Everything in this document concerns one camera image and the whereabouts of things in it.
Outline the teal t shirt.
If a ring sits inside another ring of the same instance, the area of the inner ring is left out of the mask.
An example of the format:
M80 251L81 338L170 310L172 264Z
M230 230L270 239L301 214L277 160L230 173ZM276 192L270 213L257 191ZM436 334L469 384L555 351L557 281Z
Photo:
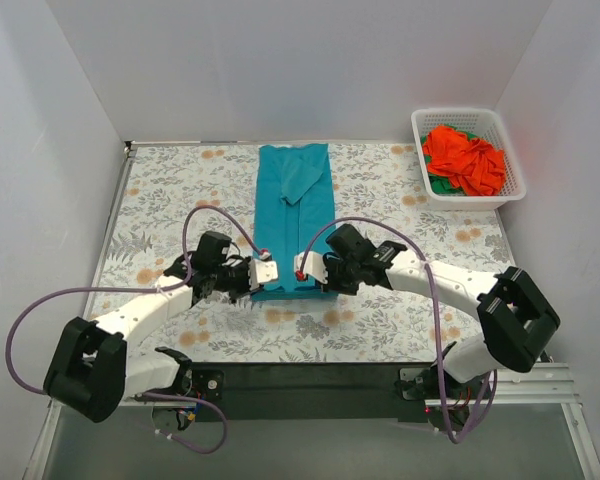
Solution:
M334 190L326 144L266 145L259 149L255 242L271 253L279 280L255 294L254 301L314 299L322 295L319 286L297 280L294 257L334 219Z

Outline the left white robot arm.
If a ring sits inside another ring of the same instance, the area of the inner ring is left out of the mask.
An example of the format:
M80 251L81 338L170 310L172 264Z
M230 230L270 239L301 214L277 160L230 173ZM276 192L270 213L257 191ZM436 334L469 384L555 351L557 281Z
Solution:
M206 232L195 250L181 254L163 272L153 292L94 320L70 320L47 370L44 393L95 423L129 397L152 391L173 400L194 396L196 376L186 355L169 347L157 348L146 359L129 354L212 293L237 301L277 280L277 265L268 251L242 257L230 254L231 245L229 236Z

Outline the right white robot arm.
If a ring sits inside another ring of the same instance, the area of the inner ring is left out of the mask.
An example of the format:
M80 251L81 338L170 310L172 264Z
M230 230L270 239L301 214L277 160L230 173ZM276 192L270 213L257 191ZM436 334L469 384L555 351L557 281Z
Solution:
M351 224L331 233L325 254L310 253L299 266L323 292L354 296L360 285L429 297L473 317L480 333L453 341L440 359L408 381L411 395L436 390L455 397L493 370L529 372L561 321L530 275L515 266L500 273L426 261L414 247L374 245Z

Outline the orange t shirt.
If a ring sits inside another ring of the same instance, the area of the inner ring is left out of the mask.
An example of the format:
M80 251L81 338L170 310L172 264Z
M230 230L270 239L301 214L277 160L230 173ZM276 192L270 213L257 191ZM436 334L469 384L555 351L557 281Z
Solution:
M497 196L507 180L505 152L450 125L422 136L426 173L435 194Z

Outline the white plastic basket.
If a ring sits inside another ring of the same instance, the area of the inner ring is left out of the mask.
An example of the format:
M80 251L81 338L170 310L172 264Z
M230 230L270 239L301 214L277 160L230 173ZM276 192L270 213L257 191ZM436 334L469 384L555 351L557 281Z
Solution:
M440 210L495 210L526 195L500 117L481 108L428 108L411 115L425 190Z

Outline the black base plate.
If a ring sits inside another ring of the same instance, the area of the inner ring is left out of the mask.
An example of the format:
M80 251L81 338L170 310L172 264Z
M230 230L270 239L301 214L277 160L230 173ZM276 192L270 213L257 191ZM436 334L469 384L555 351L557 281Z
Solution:
M397 419L423 423L437 401L425 363L194 363L152 401L202 399L230 420Z

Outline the aluminium frame rail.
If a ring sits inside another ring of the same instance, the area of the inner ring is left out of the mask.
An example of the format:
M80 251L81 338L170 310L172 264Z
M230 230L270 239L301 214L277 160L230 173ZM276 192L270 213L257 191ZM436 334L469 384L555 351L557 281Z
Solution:
M498 376L494 404L460 444L438 401L423 423L397 419L229 420L201 410L184 431L201 455L166 439L167 403L129 401L100 424L52 404L29 479L600 479L569 368L542 363Z

